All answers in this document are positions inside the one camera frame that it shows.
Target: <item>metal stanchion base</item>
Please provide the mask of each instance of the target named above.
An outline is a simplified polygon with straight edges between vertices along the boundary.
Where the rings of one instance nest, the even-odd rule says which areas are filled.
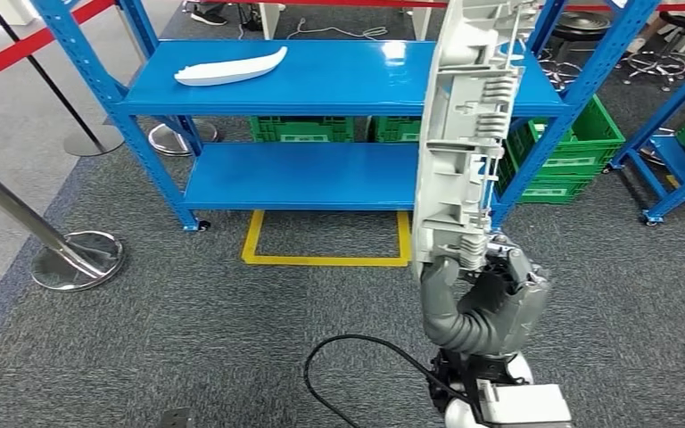
[[[193,123],[198,129],[201,141],[216,141],[219,136],[216,127],[201,119],[193,119]],[[163,123],[148,133],[148,143],[156,152],[166,156],[190,156],[190,149],[187,147],[185,139]]]
[[[98,127],[93,133],[98,137],[98,144],[84,133],[76,131],[64,140],[64,151],[74,156],[98,156],[113,152],[124,143],[117,128],[109,125]]]
[[[109,280],[122,267],[125,253],[122,243],[104,232],[85,231],[64,236],[80,257],[104,272],[91,278],[77,270],[59,254],[44,247],[33,259],[30,274],[36,283],[59,292],[78,292]]]

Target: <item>stanchion post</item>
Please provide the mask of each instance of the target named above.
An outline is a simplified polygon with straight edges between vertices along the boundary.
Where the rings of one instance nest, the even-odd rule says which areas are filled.
[[[1,13],[0,26],[2,29],[4,29],[6,34],[13,42],[16,43],[21,41],[21,38],[17,36],[17,33],[14,32],[12,26],[10,26],[8,22],[6,22],[6,19]],[[33,55],[28,55],[26,58],[28,59],[30,65],[33,66],[37,74],[39,74],[43,81],[45,81],[45,83],[48,85],[48,87],[51,88],[51,91],[54,93],[54,95],[56,95],[56,98],[58,98],[59,101],[62,102],[62,105],[65,109],[67,109],[72,118],[76,122],[78,122],[78,125],[82,128],[85,135],[90,139],[91,143],[93,143],[93,147],[87,147],[87,144],[78,143],[77,140],[74,137],[72,137],[64,143],[64,149],[67,153],[75,156],[96,156],[99,154],[106,154],[108,152],[111,152],[122,145],[121,138],[116,136],[116,134],[114,133],[111,133],[112,142],[102,142],[101,140],[99,140],[99,138],[93,133],[93,131],[87,125],[87,123],[82,119],[78,111],[75,110],[75,107],[70,103],[70,100],[68,100],[67,97],[64,96],[62,90],[59,89],[56,83],[54,83],[54,80],[48,75],[48,73],[45,71],[40,62],[38,62]]]
[[[0,209],[45,246],[33,259],[30,272],[45,288],[85,290],[107,281],[122,265],[123,247],[112,235],[96,231],[61,235],[1,182]]]

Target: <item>blue metal shelf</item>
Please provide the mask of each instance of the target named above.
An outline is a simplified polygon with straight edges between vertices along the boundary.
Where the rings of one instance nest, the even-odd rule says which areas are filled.
[[[260,78],[224,86],[184,86],[186,65],[272,54],[279,66]],[[420,116],[433,42],[358,40],[162,41],[121,106],[130,114]],[[568,107],[527,55],[514,115],[556,116]]]
[[[205,144],[190,210],[411,210],[418,144]]]
[[[643,211],[644,219],[648,223],[664,221],[665,214],[685,202],[685,151],[675,136],[653,135],[684,103],[685,81],[671,99],[664,103],[640,130],[634,133],[609,163],[611,168],[621,169],[625,160],[631,159],[636,170],[657,193],[659,201]],[[647,145],[655,148],[657,155],[676,178],[678,186],[675,189],[667,191],[652,168],[641,159],[640,149]]]
[[[418,116],[434,42],[160,41],[142,0],[116,0],[147,60],[126,87],[103,66],[64,0],[32,3],[186,230],[198,228],[196,209],[373,210],[412,205],[414,145],[207,145],[195,134],[189,115]],[[503,222],[658,3],[629,0],[580,76],[559,95],[534,55],[544,46],[565,1],[545,2],[529,50],[520,60],[525,70],[513,115],[551,119],[504,193],[493,201],[493,225]],[[260,78],[207,87],[182,86],[173,78],[187,65],[270,54],[281,45],[289,46],[287,56]],[[190,144],[196,160],[185,193],[138,126],[136,115],[143,114],[155,116]],[[302,157],[311,161],[300,162]]]

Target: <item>white cable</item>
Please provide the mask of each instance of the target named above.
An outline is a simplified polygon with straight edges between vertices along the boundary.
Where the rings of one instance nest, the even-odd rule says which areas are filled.
[[[306,19],[301,18],[301,20],[298,22],[298,27],[295,29],[295,32],[292,33],[287,38],[290,38],[292,36],[295,36],[296,34],[301,34],[301,33],[320,33],[322,31],[329,31],[329,30],[334,30],[334,31],[346,34],[346,35],[351,36],[351,37],[359,37],[359,38],[363,37],[363,38],[367,38],[369,40],[376,40],[374,37],[384,36],[385,34],[387,34],[387,28],[386,27],[374,27],[372,29],[367,29],[366,31],[364,31],[361,34],[350,33],[348,31],[345,31],[344,29],[338,29],[337,27],[327,27],[325,29],[301,29],[301,27],[305,23],[306,23]]]

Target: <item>white plastic part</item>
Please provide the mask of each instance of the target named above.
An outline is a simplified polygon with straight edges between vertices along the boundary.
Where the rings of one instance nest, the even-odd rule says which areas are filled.
[[[521,352],[517,353],[516,356],[510,360],[506,370],[508,371],[508,375],[514,379],[520,377],[528,383],[534,383],[532,368],[529,367],[529,363],[526,362],[526,358]]]
[[[479,380],[482,417],[491,424],[570,423],[571,412],[557,385],[497,386]]]
[[[454,399],[448,403],[445,409],[445,428],[484,428],[476,422],[471,407],[460,399]]]
[[[510,63],[522,56],[506,52],[529,37],[537,13],[533,0],[448,3],[419,136],[412,242],[418,276],[441,255],[465,269],[484,264],[492,187],[523,72]]]
[[[287,47],[282,46],[275,53],[258,58],[193,65],[178,71],[175,80],[188,86],[212,86],[257,78],[272,71],[286,54]]]

